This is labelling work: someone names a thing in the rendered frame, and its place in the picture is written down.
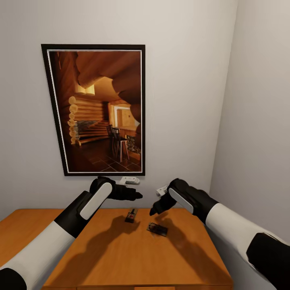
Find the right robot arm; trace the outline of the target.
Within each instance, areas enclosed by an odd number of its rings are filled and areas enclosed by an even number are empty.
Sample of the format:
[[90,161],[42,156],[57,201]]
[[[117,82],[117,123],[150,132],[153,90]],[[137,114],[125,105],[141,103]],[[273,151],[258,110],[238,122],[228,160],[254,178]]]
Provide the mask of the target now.
[[156,191],[159,200],[153,204],[150,216],[159,215],[178,202],[277,290],[290,290],[290,246],[280,237],[217,202],[205,191],[189,186],[182,179]]

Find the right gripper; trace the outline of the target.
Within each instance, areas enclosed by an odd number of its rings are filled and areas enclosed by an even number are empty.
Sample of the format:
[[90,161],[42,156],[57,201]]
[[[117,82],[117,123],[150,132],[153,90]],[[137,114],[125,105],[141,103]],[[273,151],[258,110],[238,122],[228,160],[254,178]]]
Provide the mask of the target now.
[[161,214],[166,210],[171,209],[174,206],[174,204],[169,204],[166,199],[165,196],[163,196],[161,199],[159,199],[157,202],[155,202],[153,204],[153,207],[150,210],[150,216],[154,215],[154,214]]

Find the mousetrap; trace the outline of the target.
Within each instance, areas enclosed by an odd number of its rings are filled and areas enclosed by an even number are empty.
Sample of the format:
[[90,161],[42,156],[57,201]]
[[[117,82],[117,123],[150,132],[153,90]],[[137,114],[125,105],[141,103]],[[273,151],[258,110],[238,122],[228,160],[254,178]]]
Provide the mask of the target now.
[[163,227],[163,226],[161,226],[159,224],[155,224],[155,223],[149,222],[149,225],[147,227],[147,231],[154,232],[156,234],[159,234],[159,235],[162,235],[162,236],[166,237],[167,236],[167,232],[168,232],[168,228]]
[[138,209],[136,208],[130,208],[129,213],[125,219],[125,222],[133,223],[135,216],[137,214]]

